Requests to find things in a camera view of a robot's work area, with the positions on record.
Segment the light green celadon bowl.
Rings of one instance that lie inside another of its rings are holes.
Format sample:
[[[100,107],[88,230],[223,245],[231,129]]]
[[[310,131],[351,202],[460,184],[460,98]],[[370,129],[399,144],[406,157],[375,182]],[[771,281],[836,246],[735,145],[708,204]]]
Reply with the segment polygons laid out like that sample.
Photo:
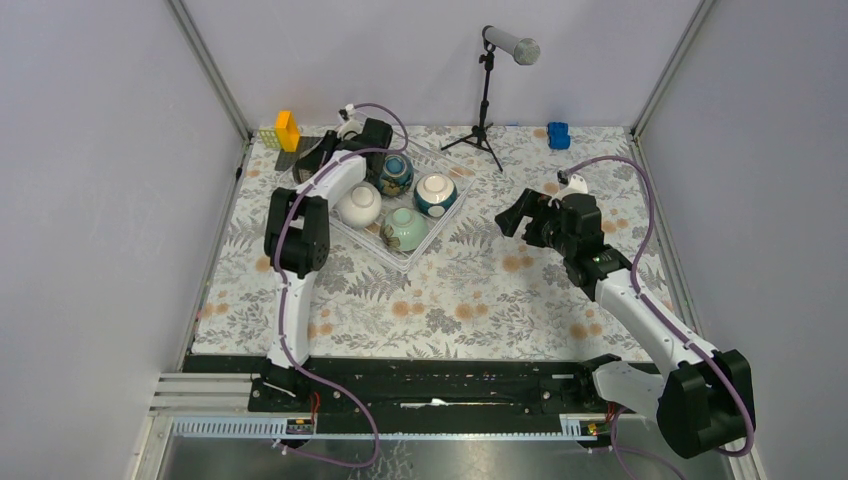
[[[400,207],[386,214],[379,234],[389,250],[411,252],[416,250],[427,237],[429,226],[424,216],[417,210]]]

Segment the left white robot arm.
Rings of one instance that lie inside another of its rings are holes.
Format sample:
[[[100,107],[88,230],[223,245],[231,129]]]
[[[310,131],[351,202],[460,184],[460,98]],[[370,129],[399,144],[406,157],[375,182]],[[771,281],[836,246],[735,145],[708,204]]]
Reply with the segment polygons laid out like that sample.
[[[309,357],[310,302],[329,255],[329,211],[380,171],[392,138],[392,126],[373,118],[359,127],[329,130],[294,162],[297,186],[271,195],[264,251],[279,277],[279,307],[262,379],[285,410],[301,409],[310,397],[311,387],[297,369]]]

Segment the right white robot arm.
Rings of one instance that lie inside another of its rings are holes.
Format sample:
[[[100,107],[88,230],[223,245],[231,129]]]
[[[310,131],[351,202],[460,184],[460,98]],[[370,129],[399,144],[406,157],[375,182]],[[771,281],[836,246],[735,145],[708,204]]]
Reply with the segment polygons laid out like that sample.
[[[602,214],[589,194],[555,199],[526,189],[495,217],[501,233],[519,229],[529,246],[563,258],[572,284],[614,316],[649,355],[648,374],[614,360],[594,368],[573,386],[575,402],[597,412],[609,402],[655,422],[669,447],[692,458],[743,440],[752,448],[755,412],[752,375],[737,350],[720,351],[683,324],[643,287],[636,266],[607,244]]]

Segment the dark patterned bowl tan inside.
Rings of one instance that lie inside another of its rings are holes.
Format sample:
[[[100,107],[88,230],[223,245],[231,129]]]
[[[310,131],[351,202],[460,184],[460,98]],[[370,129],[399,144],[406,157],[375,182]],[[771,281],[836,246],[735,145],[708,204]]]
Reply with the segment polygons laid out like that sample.
[[[316,145],[301,154],[292,168],[292,176],[297,184],[302,184],[319,172],[325,163],[326,150]]]

